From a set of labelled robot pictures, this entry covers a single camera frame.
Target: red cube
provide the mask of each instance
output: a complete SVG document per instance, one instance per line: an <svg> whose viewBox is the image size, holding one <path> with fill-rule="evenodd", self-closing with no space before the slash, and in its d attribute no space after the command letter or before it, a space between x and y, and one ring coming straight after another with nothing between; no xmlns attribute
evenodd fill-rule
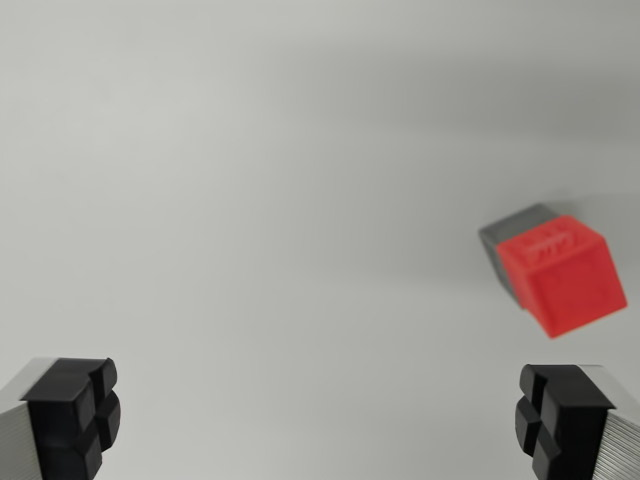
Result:
<svg viewBox="0 0 640 480"><path fill-rule="evenodd" d="M550 337L625 308L605 238L565 215L496 247L521 306Z"/></svg>

